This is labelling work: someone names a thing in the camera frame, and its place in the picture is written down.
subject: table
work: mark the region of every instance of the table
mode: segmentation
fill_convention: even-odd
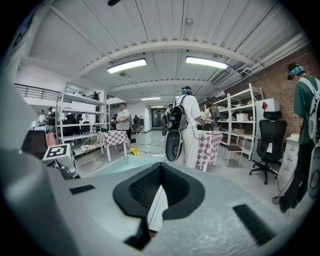
[[[214,134],[207,134],[202,130],[198,130],[199,133],[199,147],[198,147],[198,159],[196,165],[204,172],[207,171],[208,163],[216,165],[218,157],[218,149],[222,140],[222,132],[212,131]]]
[[[111,162],[111,158],[110,158],[110,150],[109,147],[110,146],[114,146],[114,150],[117,150],[117,144],[123,144],[123,152],[124,152],[124,156],[127,155],[127,151],[126,151],[126,143],[129,141],[127,133],[123,130],[110,130],[109,132],[101,132],[98,131],[98,137],[101,143],[103,143],[103,146],[106,148],[106,153],[108,156],[108,162]]]

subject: wall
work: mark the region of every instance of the wall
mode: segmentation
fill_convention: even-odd
[[[148,132],[151,130],[151,114],[150,109],[146,107],[146,105],[141,103],[126,103],[126,109],[130,112],[132,117],[134,118],[137,115],[139,118],[142,116],[144,119],[144,127],[143,132]],[[115,114],[118,114],[119,108],[118,107],[111,107],[110,108],[110,117],[112,118]]]
[[[151,130],[151,109],[148,107],[144,108],[144,132]]]
[[[275,98],[278,100],[283,119],[287,121],[285,137],[289,137],[291,134],[298,134],[300,132],[300,124],[302,125],[303,122],[294,114],[295,82],[287,80],[286,72],[286,67],[290,62],[299,63],[308,75],[320,79],[320,66],[317,57],[310,47],[305,47],[254,74],[240,84],[224,90],[225,94],[230,93],[233,95],[247,89],[249,83],[251,83],[255,88],[262,88],[265,99]],[[215,102],[217,99],[213,97],[209,101]]]
[[[31,65],[22,65],[21,70],[18,70],[16,73],[14,82],[16,84],[63,92],[67,80],[48,70]]]

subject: brick wall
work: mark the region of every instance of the brick wall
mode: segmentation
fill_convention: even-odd
[[[277,63],[249,77],[240,84],[225,90],[225,94],[236,94],[248,88],[249,83],[255,88],[262,88],[265,99],[275,98],[280,103],[283,119],[287,121],[285,137],[300,132],[300,121],[294,114],[295,82],[287,80],[286,67],[290,62],[299,63],[308,75],[320,79],[320,66],[317,56],[310,47],[305,47]]]

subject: checkered tablecloth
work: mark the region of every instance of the checkered tablecloth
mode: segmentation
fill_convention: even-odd
[[[109,147],[117,144],[127,143],[129,141],[127,133],[123,130],[112,130],[110,132],[98,132],[98,137],[103,146]]]
[[[215,155],[218,153],[222,137],[222,133],[218,131],[212,135],[199,133],[197,166],[201,168],[206,163],[211,163],[213,161]]]

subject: box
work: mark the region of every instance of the box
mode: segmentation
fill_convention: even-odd
[[[67,167],[71,174],[77,171],[76,160],[69,143],[48,147],[42,161],[47,165],[54,160]]]
[[[244,113],[241,113],[241,114],[236,114],[236,120],[237,121],[248,121],[248,114],[244,114]]]
[[[245,134],[246,131],[245,129],[233,129],[233,133],[241,135],[241,134]]]

